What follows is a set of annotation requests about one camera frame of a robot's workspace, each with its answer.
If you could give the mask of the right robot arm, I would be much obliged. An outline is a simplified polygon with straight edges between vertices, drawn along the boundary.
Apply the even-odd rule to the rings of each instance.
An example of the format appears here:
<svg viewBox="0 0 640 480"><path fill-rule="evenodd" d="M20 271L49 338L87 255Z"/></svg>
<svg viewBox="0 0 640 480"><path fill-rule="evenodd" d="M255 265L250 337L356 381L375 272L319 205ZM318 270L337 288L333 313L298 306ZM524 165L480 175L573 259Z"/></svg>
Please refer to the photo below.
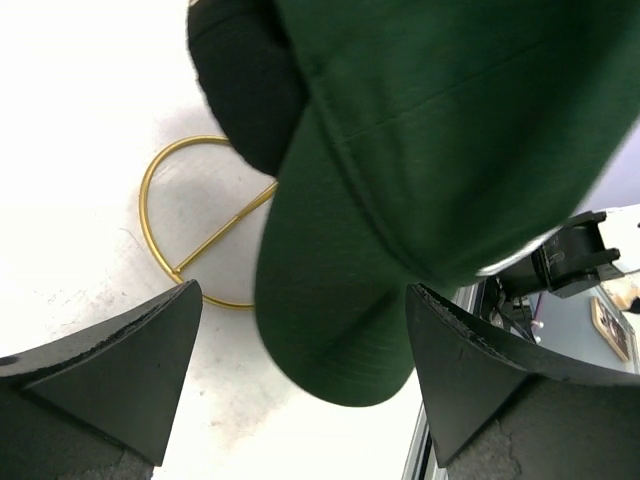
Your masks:
<svg viewBox="0 0 640 480"><path fill-rule="evenodd" d="M614 264L621 251L605 245L600 228L613 215L589 211L569 219L533 253L482 283L483 299L496 306L548 292L565 299L624 276Z"/></svg>

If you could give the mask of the green baseball cap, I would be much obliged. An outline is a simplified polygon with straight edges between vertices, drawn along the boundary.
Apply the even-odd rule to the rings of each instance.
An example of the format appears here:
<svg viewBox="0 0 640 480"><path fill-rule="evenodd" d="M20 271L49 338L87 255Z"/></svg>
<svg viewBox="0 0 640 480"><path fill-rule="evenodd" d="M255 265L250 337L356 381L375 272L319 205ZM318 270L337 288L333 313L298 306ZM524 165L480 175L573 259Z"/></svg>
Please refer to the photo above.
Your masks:
<svg viewBox="0 0 640 480"><path fill-rule="evenodd" d="M639 114L635 1L282 1L309 100L255 281L275 364L372 406L411 374L406 287L546 239Z"/></svg>

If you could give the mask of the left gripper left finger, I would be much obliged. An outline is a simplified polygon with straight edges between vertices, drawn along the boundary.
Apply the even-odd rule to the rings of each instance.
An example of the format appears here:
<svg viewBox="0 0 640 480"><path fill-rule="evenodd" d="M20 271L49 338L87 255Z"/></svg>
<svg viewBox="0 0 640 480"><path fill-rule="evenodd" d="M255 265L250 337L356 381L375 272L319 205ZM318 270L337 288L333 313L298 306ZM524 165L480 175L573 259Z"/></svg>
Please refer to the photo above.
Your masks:
<svg viewBox="0 0 640 480"><path fill-rule="evenodd" d="M149 479L203 309L195 281L1 360L4 479Z"/></svg>

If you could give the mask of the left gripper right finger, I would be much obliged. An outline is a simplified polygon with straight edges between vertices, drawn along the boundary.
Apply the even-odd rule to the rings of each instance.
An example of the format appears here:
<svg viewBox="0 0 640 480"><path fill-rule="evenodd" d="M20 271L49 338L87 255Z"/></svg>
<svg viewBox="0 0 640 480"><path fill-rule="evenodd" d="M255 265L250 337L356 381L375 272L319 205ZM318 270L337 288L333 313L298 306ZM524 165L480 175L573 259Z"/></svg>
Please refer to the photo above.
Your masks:
<svg viewBox="0 0 640 480"><path fill-rule="evenodd" d="M500 365L500 378L510 387L499 408L443 468L451 478L638 477L636 375L531 344L427 290L455 308L472 342Z"/></svg>

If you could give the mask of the black baseball cap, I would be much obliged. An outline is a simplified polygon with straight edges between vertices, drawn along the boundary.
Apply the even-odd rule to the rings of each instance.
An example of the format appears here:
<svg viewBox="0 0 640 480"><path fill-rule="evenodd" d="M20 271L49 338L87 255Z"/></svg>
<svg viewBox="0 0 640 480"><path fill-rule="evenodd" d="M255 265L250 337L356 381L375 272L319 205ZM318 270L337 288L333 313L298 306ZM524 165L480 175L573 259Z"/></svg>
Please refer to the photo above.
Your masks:
<svg viewBox="0 0 640 480"><path fill-rule="evenodd" d="M308 93L275 3L196 1L187 36L199 85L231 146L277 176Z"/></svg>

